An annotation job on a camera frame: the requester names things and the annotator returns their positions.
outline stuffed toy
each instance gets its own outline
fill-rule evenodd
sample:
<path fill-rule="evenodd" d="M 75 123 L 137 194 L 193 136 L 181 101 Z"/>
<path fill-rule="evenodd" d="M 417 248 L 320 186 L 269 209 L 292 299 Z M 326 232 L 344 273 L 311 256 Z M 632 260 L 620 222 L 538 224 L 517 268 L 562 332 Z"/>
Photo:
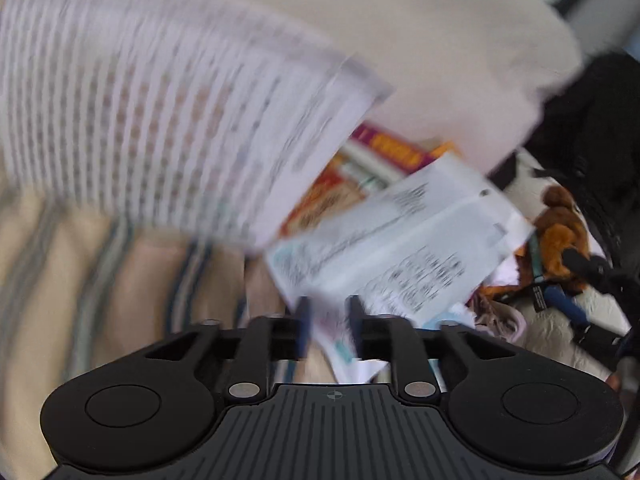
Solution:
<path fill-rule="evenodd" d="M 562 252 L 567 248 L 575 248 L 580 254 L 589 257 L 589 233 L 578 214 L 574 197 L 564 187 L 550 186 L 542 194 L 545 209 L 534 220 L 540 261 L 545 280 L 561 283 L 562 288 L 570 294 L 578 294 L 586 288 L 586 282 L 572 274 L 562 264 Z M 489 298 L 511 295 L 533 283 L 530 247 L 527 244 L 523 251 L 516 254 L 520 273 L 519 286 L 486 286 L 482 293 Z"/>

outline metal screw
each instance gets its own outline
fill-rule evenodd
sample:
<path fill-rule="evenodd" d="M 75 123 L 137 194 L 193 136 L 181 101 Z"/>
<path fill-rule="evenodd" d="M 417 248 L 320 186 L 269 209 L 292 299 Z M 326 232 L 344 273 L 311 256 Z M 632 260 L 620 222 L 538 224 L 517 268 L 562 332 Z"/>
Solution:
<path fill-rule="evenodd" d="M 238 399 L 248 399 L 260 393 L 260 386 L 253 383 L 236 383 L 229 388 L 229 395 Z"/>
<path fill-rule="evenodd" d="M 412 397 L 429 397 L 436 392 L 436 387 L 431 383 L 415 381 L 404 387 L 404 392 Z"/>

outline brown teddy bear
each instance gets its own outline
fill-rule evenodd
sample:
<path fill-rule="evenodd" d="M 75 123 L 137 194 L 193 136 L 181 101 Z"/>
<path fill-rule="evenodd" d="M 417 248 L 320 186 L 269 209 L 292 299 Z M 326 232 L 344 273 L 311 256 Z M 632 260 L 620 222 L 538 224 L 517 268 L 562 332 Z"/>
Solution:
<path fill-rule="evenodd" d="M 586 283 L 562 264 L 562 252 L 568 248 L 574 248 L 583 256 L 589 257 L 589 233 L 578 215 L 574 197 L 564 187 L 550 186 L 543 193 L 542 202 L 548 209 L 533 223 L 545 278 L 562 282 L 564 288 L 572 292 L 581 292 Z M 533 281 L 533 273 L 528 248 L 518 264 L 520 286 L 529 285 Z"/>

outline white wall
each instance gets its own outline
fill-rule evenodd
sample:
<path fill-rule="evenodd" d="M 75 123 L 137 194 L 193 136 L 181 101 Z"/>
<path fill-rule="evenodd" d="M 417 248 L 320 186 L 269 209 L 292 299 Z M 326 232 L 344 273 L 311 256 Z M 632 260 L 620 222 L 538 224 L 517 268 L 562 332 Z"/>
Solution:
<path fill-rule="evenodd" d="M 640 23 L 640 0 L 581 0 L 567 20 L 590 56 L 626 43 Z"/>

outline paper sheet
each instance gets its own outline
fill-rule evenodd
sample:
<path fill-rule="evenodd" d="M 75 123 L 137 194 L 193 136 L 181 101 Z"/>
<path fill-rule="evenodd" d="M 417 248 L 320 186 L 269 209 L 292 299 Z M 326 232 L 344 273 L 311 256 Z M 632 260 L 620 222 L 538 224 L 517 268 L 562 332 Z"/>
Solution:
<path fill-rule="evenodd" d="M 494 272 L 484 280 L 486 286 L 513 286 L 520 284 L 520 270 L 515 254 L 504 260 Z"/>
<path fill-rule="evenodd" d="M 354 358 L 348 296 L 360 295 L 370 314 L 422 326 L 468 300 L 531 231 L 497 188 L 447 154 L 315 230 L 281 241 L 266 260 L 290 307 L 299 296 L 312 298 L 313 335 L 337 379 L 362 382 L 375 366 Z"/>
<path fill-rule="evenodd" d="M 257 251 L 390 88 L 243 0 L 3 0 L 12 180 Z"/>

